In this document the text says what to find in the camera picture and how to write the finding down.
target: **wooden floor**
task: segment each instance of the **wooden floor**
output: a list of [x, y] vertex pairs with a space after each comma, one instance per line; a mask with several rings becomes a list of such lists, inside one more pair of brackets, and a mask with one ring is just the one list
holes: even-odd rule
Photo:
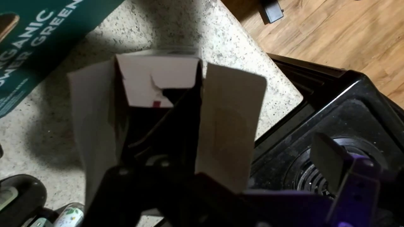
[[269, 26], [257, 0], [223, 3], [268, 54], [363, 72], [404, 108], [404, 2], [279, 0]]

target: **black plastic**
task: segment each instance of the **black plastic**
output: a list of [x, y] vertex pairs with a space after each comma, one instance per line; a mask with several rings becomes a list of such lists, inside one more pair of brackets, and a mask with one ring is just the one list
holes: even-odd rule
[[362, 152], [382, 168], [403, 168], [401, 110], [381, 96], [365, 75], [271, 59], [304, 101], [256, 142], [251, 188], [297, 190], [310, 165], [307, 153], [314, 133], [348, 142], [347, 148]]
[[0, 212], [0, 225], [20, 227], [28, 219], [39, 214], [47, 201], [47, 190], [34, 177], [14, 176], [0, 182], [0, 188], [14, 187], [18, 197]]

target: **green box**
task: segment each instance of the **green box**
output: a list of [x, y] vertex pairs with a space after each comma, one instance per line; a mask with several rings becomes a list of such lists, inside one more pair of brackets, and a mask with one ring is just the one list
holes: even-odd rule
[[0, 118], [122, 0], [1, 0]]

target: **box flap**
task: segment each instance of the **box flap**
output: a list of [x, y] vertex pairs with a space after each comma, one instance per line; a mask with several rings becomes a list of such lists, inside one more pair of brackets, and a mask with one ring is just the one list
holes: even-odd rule
[[164, 89], [190, 89], [199, 60], [189, 56], [116, 56], [129, 107], [173, 108]]
[[265, 89], [264, 78], [207, 67], [196, 172], [208, 175], [235, 194], [247, 187]]
[[68, 74], [74, 142], [86, 170], [86, 205], [105, 172], [116, 166], [126, 134], [125, 107], [117, 103], [113, 61]]

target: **black object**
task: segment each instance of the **black object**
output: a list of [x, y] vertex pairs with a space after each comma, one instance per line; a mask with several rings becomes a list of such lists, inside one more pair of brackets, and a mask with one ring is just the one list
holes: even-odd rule
[[283, 11], [279, 7], [278, 0], [260, 0], [261, 3], [261, 18], [264, 23], [275, 23], [283, 18]]
[[47, 190], [40, 181], [30, 176], [14, 176], [0, 182], [1, 190], [15, 188], [18, 197], [0, 211], [0, 224], [20, 227], [28, 219], [42, 211], [47, 201]]
[[310, 161], [337, 194], [326, 224], [370, 226], [380, 195], [381, 168], [367, 157], [350, 156], [322, 134], [313, 137]]
[[[369, 158], [382, 170], [403, 170], [403, 110], [380, 95], [365, 75], [279, 56], [271, 59], [304, 100], [256, 142], [251, 188], [308, 191], [334, 199], [343, 177], [338, 171], [347, 167], [341, 162], [332, 167], [336, 172], [329, 176], [319, 172], [337, 156], [328, 153], [328, 159], [318, 167], [312, 163], [310, 142], [315, 133], [332, 138], [348, 154]], [[391, 224], [394, 219], [380, 214], [385, 212], [377, 212], [377, 225], [389, 226], [382, 224]]]

